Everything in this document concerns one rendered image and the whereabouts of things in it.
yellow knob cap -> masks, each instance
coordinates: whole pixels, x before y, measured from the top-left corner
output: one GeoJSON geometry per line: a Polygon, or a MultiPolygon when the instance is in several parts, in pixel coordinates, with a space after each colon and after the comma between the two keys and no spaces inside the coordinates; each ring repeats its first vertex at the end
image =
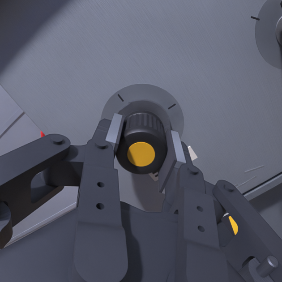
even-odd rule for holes
{"type": "Polygon", "coordinates": [[[127,157],[135,166],[145,167],[155,159],[155,150],[148,143],[137,142],[129,147],[127,157]]]}

brushed metal surface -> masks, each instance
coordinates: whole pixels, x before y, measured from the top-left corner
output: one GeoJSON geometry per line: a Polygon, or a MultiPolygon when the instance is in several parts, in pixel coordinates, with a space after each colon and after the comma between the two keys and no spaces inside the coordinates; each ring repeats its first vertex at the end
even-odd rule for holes
{"type": "MultiPolygon", "coordinates": [[[[245,192],[282,171],[282,74],[261,56],[251,18],[264,0],[47,2],[48,17],[31,0],[21,0],[20,17],[18,0],[0,8],[1,41],[16,50],[0,84],[45,134],[85,144],[107,100],[146,83],[181,105],[181,139],[207,181],[245,192]],[[38,28],[25,29],[40,16],[38,28]],[[13,42],[19,26],[25,38],[13,42]]],[[[120,170],[122,194],[139,180],[120,170]]]]}

scratch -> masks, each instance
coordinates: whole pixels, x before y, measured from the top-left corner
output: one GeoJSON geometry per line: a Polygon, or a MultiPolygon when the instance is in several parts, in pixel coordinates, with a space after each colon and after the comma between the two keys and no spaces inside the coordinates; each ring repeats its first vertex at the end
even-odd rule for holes
{"type": "Polygon", "coordinates": [[[251,180],[253,180],[253,179],[255,179],[255,178],[256,178],[256,176],[252,177],[251,179],[249,179],[249,180],[247,180],[246,182],[244,182],[244,183],[240,184],[239,186],[237,186],[237,188],[239,188],[239,187],[245,185],[246,183],[250,182],[251,180]]]}
{"type": "Polygon", "coordinates": [[[248,171],[245,171],[245,173],[248,173],[248,172],[251,172],[251,171],[256,171],[257,169],[260,169],[260,168],[263,168],[263,167],[265,167],[265,166],[262,165],[260,167],[252,168],[252,169],[249,169],[248,171]]]}

